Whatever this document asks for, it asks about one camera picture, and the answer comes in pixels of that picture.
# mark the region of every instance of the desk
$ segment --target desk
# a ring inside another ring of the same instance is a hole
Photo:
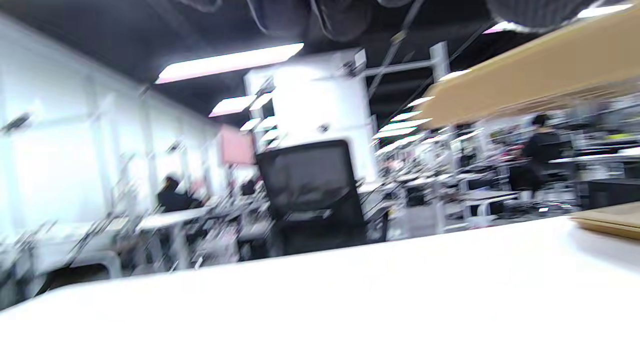
[[[637,359],[638,303],[640,243],[561,217],[71,286],[0,313],[0,339],[7,359]]]
[[[579,156],[577,158],[565,158],[551,160],[549,163],[610,163],[610,162],[636,162],[640,161],[638,154],[605,154],[605,155],[588,155]]]

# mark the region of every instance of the chair backrest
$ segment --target chair backrest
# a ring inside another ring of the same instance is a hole
[[[364,223],[346,141],[284,147],[256,160],[274,220]]]

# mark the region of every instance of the black office chair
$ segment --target black office chair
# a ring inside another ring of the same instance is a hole
[[[279,254],[386,241],[388,209],[365,218],[346,141],[285,147],[257,154],[256,161],[273,219],[265,238],[279,244]]]

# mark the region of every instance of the light panel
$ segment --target light panel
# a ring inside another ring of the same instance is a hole
[[[256,130],[266,130],[266,129],[271,129],[274,126],[278,125],[278,121],[276,119],[275,116],[270,116],[266,119],[264,119],[263,122],[260,123],[260,125],[258,125],[258,128],[256,128]]]
[[[594,17],[600,15],[607,15],[609,13],[618,12],[621,10],[626,10],[633,6],[633,4],[622,4],[622,5],[613,5],[613,6],[603,6],[601,8],[590,8],[584,9],[578,14],[579,19],[585,19],[587,17]]]
[[[416,140],[420,140],[423,137],[424,137],[424,134],[407,136],[406,138],[402,138],[402,139],[394,142],[393,144],[387,145],[387,146],[383,147],[382,149],[376,151],[376,155],[384,154],[385,152],[389,152],[391,150],[394,150],[396,147],[399,147],[399,146],[402,146],[402,145],[406,145],[406,144],[414,142]]]
[[[280,63],[294,56],[303,46],[303,43],[283,45],[171,64],[158,75],[156,84]]]
[[[269,146],[267,146],[267,149],[272,149],[272,148],[280,145],[281,142],[282,142],[282,139],[281,138],[277,138],[276,140],[273,140],[271,142],[271,144],[269,144]]]
[[[264,134],[264,136],[260,139],[260,141],[266,142],[266,141],[269,141],[269,140],[273,140],[273,139],[277,138],[278,135],[280,135],[280,130],[278,130],[278,129],[269,130],[269,131],[267,131],[266,134]]]
[[[416,130],[417,127],[407,127],[405,129],[396,129],[396,130],[391,130],[391,131],[380,131],[379,133],[375,134],[373,136],[374,139],[379,139],[379,138],[388,138],[390,136],[398,136],[398,135],[405,135],[408,133],[411,133],[413,130]]]
[[[389,124],[389,125],[383,127],[382,129],[379,130],[379,132],[390,131],[390,130],[395,130],[395,129],[403,129],[405,127],[418,126],[420,124],[424,124],[425,122],[427,122],[429,120],[430,119],[421,119],[421,120],[409,120],[409,121],[395,122],[393,124]]]
[[[584,9],[583,11],[581,11],[578,14],[577,18],[578,19],[585,19],[585,18],[588,18],[588,17],[607,15],[607,14],[610,14],[610,13],[626,10],[626,9],[630,8],[631,6],[633,6],[633,4],[621,4],[621,5],[613,5],[613,6],[603,6],[601,8]],[[513,31],[513,30],[516,30],[517,28],[518,28],[517,24],[514,24],[512,22],[503,21],[503,22],[500,22],[500,23],[496,24],[491,29],[485,31],[483,34],[498,33],[500,31]]]
[[[209,117],[239,113],[246,109],[247,106],[251,105],[255,98],[255,95],[249,95],[224,99],[220,101],[213,110],[211,110]]]
[[[432,142],[436,142],[439,141],[440,139],[442,139],[444,136],[442,135],[438,135],[434,138],[428,138],[427,140],[424,140],[422,143],[432,143]]]
[[[269,100],[271,100],[272,97],[273,95],[271,93],[262,94],[253,103],[253,105],[251,105],[251,108],[249,108],[249,110],[258,110],[259,108],[263,107],[267,102],[269,102]]]
[[[480,129],[475,130],[475,131],[474,131],[474,132],[472,132],[472,133],[469,133],[469,134],[463,135],[463,136],[461,136],[461,137],[459,137],[459,138],[457,138],[457,139],[454,139],[452,142],[460,142],[460,141],[462,141],[462,140],[465,140],[465,139],[470,138],[471,136],[478,135],[478,134],[480,133],[480,131],[482,131],[483,129],[484,129],[484,128],[483,128],[483,127],[481,127]]]
[[[485,31],[483,34],[499,33],[500,31],[512,31],[512,30],[515,30],[517,27],[518,26],[516,24],[513,24],[512,22],[503,21],[503,22],[499,22],[491,29]]]
[[[420,99],[414,100],[413,102],[411,102],[409,105],[405,106],[404,108],[411,108],[412,106],[416,106],[416,105],[420,105],[425,101],[429,101],[433,99],[433,96],[427,96],[427,97],[421,97]]]
[[[249,131],[253,129],[260,122],[260,120],[262,119],[257,117],[255,119],[249,120],[248,122],[245,122],[244,125],[242,125],[242,127],[240,128],[240,131]]]
[[[402,120],[406,120],[412,116],[418,115],[419,113],[421,113],[422,111],[412,111],[410,113],[404,113],[404,114],[400,114],[394,118],[391,119],[391,121],[402,121]]]
[[[440,80],[438,80],[438,81],[445,81],[445,80],[448,80],[448,79],[457,78],[458,76],[460,76],[462,74],[466,74],[466,73],[468,73],[470,71],[471,71],[471,69],[450,72],[450,73],[446,74],[445,76],[441,77]]]

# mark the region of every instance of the person in black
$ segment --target person in black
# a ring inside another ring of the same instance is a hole
[[[532,191],[532,197],[545,184],[543,171],[549,159],[548,149],[544,149],[544,145],[560,142],[560,136],[553,129],[545,126],[548,121],[549,116],[547,114],[539,114],[533,119],[531,124],[536,127],[535,133],[522,149],[522,155],[529,158],[529,162],[525,167],[525,176],[528,187]]]
[[[158,205],[163,208],[163,213],[201,208],[202,201],[185,193],[176,192],[180,182],[172,176],[164,179],[164,186],[157,195]]]

